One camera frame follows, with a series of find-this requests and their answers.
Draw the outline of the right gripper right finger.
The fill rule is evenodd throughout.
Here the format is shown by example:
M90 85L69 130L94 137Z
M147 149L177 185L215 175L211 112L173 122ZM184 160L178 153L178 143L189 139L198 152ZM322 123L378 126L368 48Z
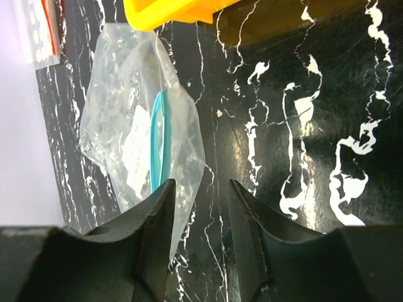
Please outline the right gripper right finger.
M402 227L323 234L231 180L230 228L243 301L401 301Z

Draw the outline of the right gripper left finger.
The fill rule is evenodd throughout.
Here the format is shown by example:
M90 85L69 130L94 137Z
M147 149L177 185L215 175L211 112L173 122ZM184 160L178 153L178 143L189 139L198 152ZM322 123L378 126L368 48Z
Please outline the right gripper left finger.
M2 301L163 301L176 183L87 235L67 227L1 229Z

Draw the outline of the clear bag teal zipper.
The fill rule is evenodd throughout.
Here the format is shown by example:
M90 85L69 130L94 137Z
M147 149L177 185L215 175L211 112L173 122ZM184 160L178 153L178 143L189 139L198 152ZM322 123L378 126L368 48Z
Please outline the clear bag teal zipper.
M195 102L153 31L105 24L94 53L80 147L109 174L121 212L165 180L175 180L175 254L202 181L205 153Z

